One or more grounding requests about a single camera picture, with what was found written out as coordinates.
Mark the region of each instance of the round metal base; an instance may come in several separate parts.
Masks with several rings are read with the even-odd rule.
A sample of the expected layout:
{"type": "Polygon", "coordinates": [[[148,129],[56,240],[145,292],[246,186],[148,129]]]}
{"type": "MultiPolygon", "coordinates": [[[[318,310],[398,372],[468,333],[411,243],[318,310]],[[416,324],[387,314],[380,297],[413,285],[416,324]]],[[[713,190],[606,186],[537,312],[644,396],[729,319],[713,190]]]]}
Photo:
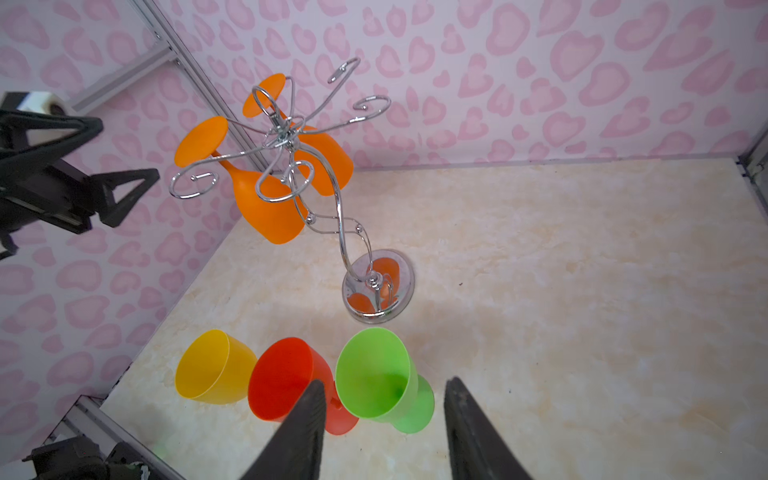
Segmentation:
{"type": "MultiPolygon", "coordinates": [[[[355,320],[376,325],[395,318],[405,309],[413,296],[415,277],[408,259],[394,250],[374,250],[373,269],[383,276],[383,286],[374,290],[366,282],[358,282],[349,273],[344,276],[342,297],[344,305],[355,320]]],[[[363,277],[368,272],[369,258],[355,260],[352,269],[363,277]]]]}

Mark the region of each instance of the red cup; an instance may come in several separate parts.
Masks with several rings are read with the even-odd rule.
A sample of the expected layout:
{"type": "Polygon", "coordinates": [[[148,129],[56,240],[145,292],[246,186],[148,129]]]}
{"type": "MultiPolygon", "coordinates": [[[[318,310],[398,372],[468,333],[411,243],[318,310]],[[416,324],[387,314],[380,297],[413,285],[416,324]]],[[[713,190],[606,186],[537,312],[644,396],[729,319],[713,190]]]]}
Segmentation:
{"type": "Polygon", "coordinates": [[[347,433],[359,419],[341,404],[328,362],[293,337],[275,342],[256,363],[248,384],[250,411],[259,419],[282,422],[314,379],[326,389],[326,432],[347,433]]]}

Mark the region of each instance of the pink heart pattern wallpaper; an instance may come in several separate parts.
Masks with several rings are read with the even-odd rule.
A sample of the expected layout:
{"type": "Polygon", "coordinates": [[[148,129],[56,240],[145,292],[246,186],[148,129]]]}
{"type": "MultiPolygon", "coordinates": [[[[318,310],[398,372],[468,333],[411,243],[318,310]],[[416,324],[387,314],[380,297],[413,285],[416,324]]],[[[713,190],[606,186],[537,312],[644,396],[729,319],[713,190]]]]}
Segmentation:
{"type": "MultiPolygon", "coordinates": [[[[3,2],[0,81],[66,99],[154,41],[127,3],[3,2]]],[[[39,446],[80,394],[109,393],[240,218],[229,177],[201,200],[167,192],[180,139],[211,115],[175,66],[91,115],[104,131],[67,161],[161,180],[117,228],[92,217],[82,235],[42,222],[13,235],[19,252],[0,262],[0,465],[39,446]]]]}
{"type": "Polygon", "coordinates": [[[315,125],[388,94],[334,133],[359,167],[734,154],[768,111],[764,0],[157,2],[235,112],[283,72],[307,114],[361,57],[315,125]]]}

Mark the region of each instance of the yellow cup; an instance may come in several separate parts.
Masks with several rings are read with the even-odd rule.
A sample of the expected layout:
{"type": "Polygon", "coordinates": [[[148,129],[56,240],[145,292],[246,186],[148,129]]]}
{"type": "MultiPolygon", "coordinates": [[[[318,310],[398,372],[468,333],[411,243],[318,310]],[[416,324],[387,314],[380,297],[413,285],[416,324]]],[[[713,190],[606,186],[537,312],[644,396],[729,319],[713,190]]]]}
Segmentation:
{"type": "Polygon", "coordinates": [[[256,354],[221,330],[197,337],[176,368],[176,391],[185,399],[223,405],[244,399],[256,354]]]}

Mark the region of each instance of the metal glass holder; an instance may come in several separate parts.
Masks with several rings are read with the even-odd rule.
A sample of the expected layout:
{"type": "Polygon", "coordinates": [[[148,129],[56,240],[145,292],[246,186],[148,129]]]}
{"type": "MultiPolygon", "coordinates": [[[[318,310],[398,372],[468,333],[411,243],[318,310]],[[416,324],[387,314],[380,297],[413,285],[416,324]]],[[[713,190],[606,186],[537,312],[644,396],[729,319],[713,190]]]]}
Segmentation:
{"type": "Polygon", "coordinates": [[[413,267],[410,261],[401,253],[394,250],[371,250],[371,243],[368,239],[368,233],[363,228],[362,224],[351,217],[344,217],[342,200],[341,200],[341,188],[339,187],[339,181],[333,172],[328,160],[323,156],[316,148],[302,143],[299,139],[300,135],[317,135],[323,134],[331,130],[343,128],[351,124],[355,124],[360,121],[367,121],[376,118],[383,114],[391,105],[392,99],[385,95],[371,95],[369,97],[361,98],[353,105],[353,109],[363,112],[365,114],[357,115],[354,118],[350,118],[347,121],[333,125],[331,127],[325,127],[317,130],[305,130],[307,122],[314,118],[318,113],[324,109],[325,106],[330,103],[331,99],[339,92],[344,83],[354,72],[355,68],[360,63],[360,59],[357,57],[351,58],[345,61],[328,79],[329,84],[336,83],[335,88],[331,91],[328,97],[323,101],[320,106],[311,114],[306,116],[295,115],[293,113],[294,100],[296,96],[296,84],[290,76],[286,76],[286,80],[290,80],[291,93],[290,93],[290,109],[287,116],[283,116],[283,112],[280,107],[277,106],[275,98],[264,88],[259,85],[254,85],[252,88],[252,95],[261,111],[269,118],[272,127],[268,131],[262,131],[246,125],[242,122],[227,118],[227,120],[236,125],[240,125],[242,128],[262,134],[264,136],[261,145],[248,150],[241,151],[235,154],[219,155],[217,157],[209,157],[198,162],[195,162],[184,169],[170,180],[168,190],[171,195],[180,199],[195,198],[206,192],[210,191],[219,180],[219,175],[215,172],[206,172],[204,174],[191,175],[192,180],[197,186],[197,192],[192,194],[182,194],[176,191],[176,182],[179,178],[184,176],[192,168],[198,167],[203,164],[209,164],[215,161],[231,160],[233,158],[245,157],[247,155],[254,154],[256,152],[264,150],[277,150],[275,159],[270,163],[266,170],[261,174],[261,177],[256,183],[256,194],[258,197],[268,203],[277,203],[292,200],[296,206],[296,211],[302,217],[305,225],[307,225],[312,231],[317,233],[324,233],[330,235],[339,236],[339,249],[341,252],[341,258],[346,268],[346,275],[342,282],[342,298],[344,304],[349,313],[358,321],[368,324],[384,323],[394,316],[398,315],[405,309],[408,302],[413,296],[413,290],[415,286],[415,276],[413,267]],[[259,94],[262,94],[269,104],[265,106],[259,99],[259,94]],[[370,104],[374,101],[383,101],[384,104],[378,110],[371,111],[370,104]],[[261,191],[261,184],[266,180],[267,175],[272,174],[276,165],[280,162],[285,152],[289,154],[289,162],[285,171],[280,177],[280,181],[290,188],[290,194],[283,195],[282,197],[268,197],[261,191]],[[333,187],[333,195],[336,198],[336,214],[335,215],[321,215],[311,211],[306,202],[302,198],[301,194],[312,183],[315,176],[315,167],[308,161],[297,161],[295,159],[295,153],[297,151],[306,152],[315,157],[319,163],[323,166],[323,169],[327,172],[330,179],[331,186],[333,187]],[[301,175],[299,167],[304,166],[308,169],[309,173],[306,175],[303,181],[299,181],[297,176],[301,175]],[[204,178],[210,178],[210,183],[205,187],[200,187],[199,180],[204,178]],[[299,208],[299,202],[306,208],[306,216],[302,214],[299,208]],[[336,221],[336,229],[334,230],[320,230],[317,228],[316,223],[318,219],[331,219],[336,221]],[[351,222],[354,227],[348,229],[346,222],[351,222]],[[366,245],[368,252],[362,255],[354,262],[349,261],[349,254],[346,247],[346,235],[348,233],[355,234],[360,237],[363,243],[366,245]],[[381,272],[376,271],[375,265],[380,265],[381,272]]]}

